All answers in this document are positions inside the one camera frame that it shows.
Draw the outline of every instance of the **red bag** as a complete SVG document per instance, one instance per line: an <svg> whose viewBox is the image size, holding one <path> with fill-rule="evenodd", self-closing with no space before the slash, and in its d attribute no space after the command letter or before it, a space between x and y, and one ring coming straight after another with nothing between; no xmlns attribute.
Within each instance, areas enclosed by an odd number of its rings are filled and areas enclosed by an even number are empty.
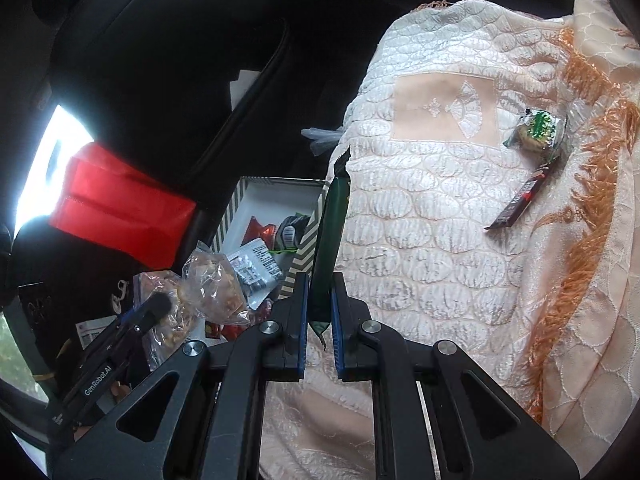
<svg viewBox="0 0 640 480"><path fill-rule="evenodd" d="M52 227L130 254L150 269L168 269L195 209L99 144L69 161Z"/></svg>

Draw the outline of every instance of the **gift box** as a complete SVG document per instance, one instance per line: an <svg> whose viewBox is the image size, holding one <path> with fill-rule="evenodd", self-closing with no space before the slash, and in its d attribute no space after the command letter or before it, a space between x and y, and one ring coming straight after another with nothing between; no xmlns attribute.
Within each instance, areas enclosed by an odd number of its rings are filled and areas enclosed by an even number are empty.
<svg viewBox="0 0 640 480"><path fill-rule="evenodd" d="M213 250L220 253L237 250L252 216L263 225L280 225L287 216L295 213L311 216L298 250L275 256L285 273L278 298L289 297L293 293L296 273L311 272L313 267L318 224L327 189L324 180L242 177L213 238Z"/></svg>

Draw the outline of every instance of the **metal screw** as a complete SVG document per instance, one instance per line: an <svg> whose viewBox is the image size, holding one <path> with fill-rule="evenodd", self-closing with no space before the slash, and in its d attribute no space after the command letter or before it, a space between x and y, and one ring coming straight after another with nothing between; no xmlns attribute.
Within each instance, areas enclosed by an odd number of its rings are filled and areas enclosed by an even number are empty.
<svg viewBox="0 0 640 480"><path fill-rule="evenodd" d="M204 349L205 349L205 346L202 341L189 341L185 343L184 346L182 347L182 352L185 355L194 357L198 354L201 354Z"/></svg>
<svg viewBox="0 0 640 480"><path fill-rule="evenodd" d="M263 334L275 334L279 328L280 325L275 321L272 321L271 319L260 323L260 332L262 332Z"/></svg>
<svg viewBox="0 0 640 480"><path fill-rule="evenodd" d="M367 319L362 324L362 329L369 334L375 334L376 332L380 332L382 330L382 325L373 319Z"/></svg>
<svg viewBox="0 0 640 480"><path fill-rule="evenodd" d="M453 355L458 350L458 347L453 341L444 339L438 343L438 352L444 355Z"/></svg>

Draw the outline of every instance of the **green snack bar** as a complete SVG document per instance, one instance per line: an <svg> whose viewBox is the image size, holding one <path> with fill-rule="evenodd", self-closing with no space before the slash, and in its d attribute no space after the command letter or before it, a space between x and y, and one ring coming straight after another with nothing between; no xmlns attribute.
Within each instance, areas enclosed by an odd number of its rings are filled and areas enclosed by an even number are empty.
<svg viewBox="0 0 640 480"><path fill-rule="evenodd" d="M309 289L308 318L309 325L323 345L325 342L322 332L331 324L331 282L349 206L351 177L347 173L346 165L350 156L350 150L347 149L335 161L334 179L327 191L322 219L318 226L318 240Z"/></svg>

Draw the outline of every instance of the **embroidered fabric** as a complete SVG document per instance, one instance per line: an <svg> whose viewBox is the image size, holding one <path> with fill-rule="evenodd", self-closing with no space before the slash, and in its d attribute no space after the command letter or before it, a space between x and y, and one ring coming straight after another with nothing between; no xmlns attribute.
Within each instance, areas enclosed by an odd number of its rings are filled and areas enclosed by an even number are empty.
<svg viewBox="0 0 640 480"><path fill-rule="evenodd" d="M578 1L575 23L584 12ZM483 227L534 166L500 145L524 108L565 111L570 130L581 131L607 105L606 98L588 105L560 81L566 53L553 38L572 23L483 1L400 18L348 107L328 175L349 145L352 192L336 265L349 294L406 338L455 340L522 405L533 391L516 365L546 295L565 273L568 248L587 228L573 216L535 225L571 203L575 175L588 159L580 148L587 139L574 141L565 167L513 228L487 233ZM588 27L585 34L591 37ZM633 307L640 305L640 255L632 251L640 235L625 229L640 228L631 199L636 189L640 200L636 152L623 154L619 167L614 235L593 280L593 301L578 308L552 352L561 373L545 369L543 425L582 473L602 456L640 392L640 314L634 314L640 306ZM613 306L603 303L600 290ZM341 383L330 346L322 352L310 332L305 380L269 386L260 459L266 478L374 477L370 386ZM612 395L621 407L616 422L605 423Z"/></svg>

